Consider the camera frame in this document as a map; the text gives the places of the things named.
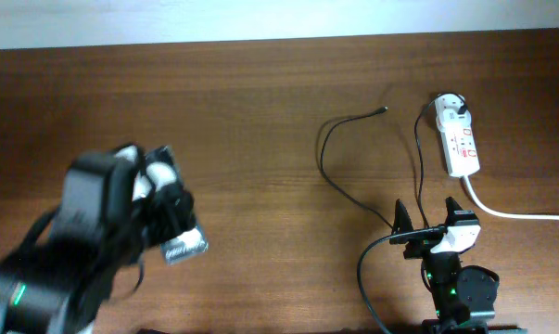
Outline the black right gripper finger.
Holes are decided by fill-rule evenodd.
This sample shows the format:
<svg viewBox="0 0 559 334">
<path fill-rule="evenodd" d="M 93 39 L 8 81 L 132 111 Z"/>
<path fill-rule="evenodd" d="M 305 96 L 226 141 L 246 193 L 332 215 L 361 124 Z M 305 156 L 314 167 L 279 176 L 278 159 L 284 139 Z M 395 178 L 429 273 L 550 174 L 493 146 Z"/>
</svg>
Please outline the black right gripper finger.
<svg viewBox="0 0 559 334">
<path fill-rule="evenodd" d="M 448 218 L 458 218 L 465 215 L 465 210 L 453 197 L 445 198 L 445 204 Z"/>
<path fill-rule="evenodd" d="M 395 216 L 392 226 L 393 234 L 413 232 L 413 223 L 401 199 L 395 203 Z"/>
</svg>

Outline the black smartphone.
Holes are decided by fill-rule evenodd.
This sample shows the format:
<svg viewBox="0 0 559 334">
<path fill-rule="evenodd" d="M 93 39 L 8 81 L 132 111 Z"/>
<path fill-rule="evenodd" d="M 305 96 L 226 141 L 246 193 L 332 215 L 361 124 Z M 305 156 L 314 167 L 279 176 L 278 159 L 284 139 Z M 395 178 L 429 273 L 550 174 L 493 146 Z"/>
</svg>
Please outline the black smartphone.
<svg viewBox="0 0 559 334">
<path fill-rule="evenodd" d="M 168 266 L 178 264 L 209 248 L 199 224 L 195 199 L 186 187 L 169 146 L 147 154 L 147 176 L 155 186 L 149 208 L 149 245 L 158 246 Z"/>
</svg>

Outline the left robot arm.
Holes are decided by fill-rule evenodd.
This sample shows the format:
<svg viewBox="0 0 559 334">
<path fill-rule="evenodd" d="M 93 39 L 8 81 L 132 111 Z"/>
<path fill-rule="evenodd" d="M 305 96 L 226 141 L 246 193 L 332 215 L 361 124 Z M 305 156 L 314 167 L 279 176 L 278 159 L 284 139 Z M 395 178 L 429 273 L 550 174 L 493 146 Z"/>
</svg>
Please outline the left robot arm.
<svg viewBox="0 0 559 334">
<path fill-rule="evenodd" d="M 88 330 L 123 267 L 154 248 L 168 265 L 198 250 L 194 202 L 168 146 L 80 155 L 60 203 L 0 260 L 0 333 Z"/>
</svg>

